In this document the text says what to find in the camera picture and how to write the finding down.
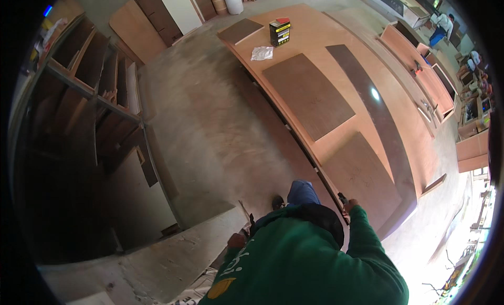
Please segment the black shoe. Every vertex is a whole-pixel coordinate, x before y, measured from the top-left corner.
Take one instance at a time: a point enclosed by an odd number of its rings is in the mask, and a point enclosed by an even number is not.
[[[285,203],[283,202],[282,196],[280,195],[274,196],[273,201],[271,201],[271,206],[273,207],[273,211],[285,207]]]

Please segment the white container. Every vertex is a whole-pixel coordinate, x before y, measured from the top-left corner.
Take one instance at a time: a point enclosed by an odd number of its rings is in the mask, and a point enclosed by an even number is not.
[[[240,14],[243,12],[243,3],[241,0],[224,0],[226,1],[227,10],[230,14]]]

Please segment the green sweatshirt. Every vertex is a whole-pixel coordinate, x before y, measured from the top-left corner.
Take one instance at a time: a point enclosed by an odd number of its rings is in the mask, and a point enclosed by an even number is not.
[[[364,209],[350,211],[344,253],[326,230],[282,217],[295,208],[268,214],[266,219],[276,220],[259,228],[241,250],[228,250],[200,305],[408,303],[406,282],[385,255]]]

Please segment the person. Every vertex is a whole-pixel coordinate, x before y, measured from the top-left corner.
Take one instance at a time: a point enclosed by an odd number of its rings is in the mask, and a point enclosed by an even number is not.
[[[438,41],[440,41],[445,36],[447,37],[447,39],[450,39],[453,31],[453,23],[455,22],[455,17],[453,16],[453,14],[446,15],[443,13],[439,16],[434,14],[431,17],[431,22],[437,24],[436,30],[429,38],[429,44],[431,45],[431,47],[437,44]]]
[[[467,60],[467,63],[464,64],[463,66],[460,67],[459,71],[457,72],[457,79],[461,79],[464,74],[467,72],[474,72],[476,70],[476,67],[481,63],[481,55],[476,51],[473,50],[469,53],[469,59]],[[478,68],[479,74],[483,74],[483,71]]]
[[[272,204],[277,210],[250,228],[248,241],[231,236],[224,264],[200,305],[408,303],[406,282],[357,200],[345,205],[351,220],[344,253],[343,227],[310,182],[294,181],[287,205],[279,199]]]

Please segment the yellow patch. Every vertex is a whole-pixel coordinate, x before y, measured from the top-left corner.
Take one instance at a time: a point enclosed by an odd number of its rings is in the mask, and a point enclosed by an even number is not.
[[[227,278],[212,286],[208,291],[208,298],[214,299],[223,294],[234,280],[236,280],[236,278]]]

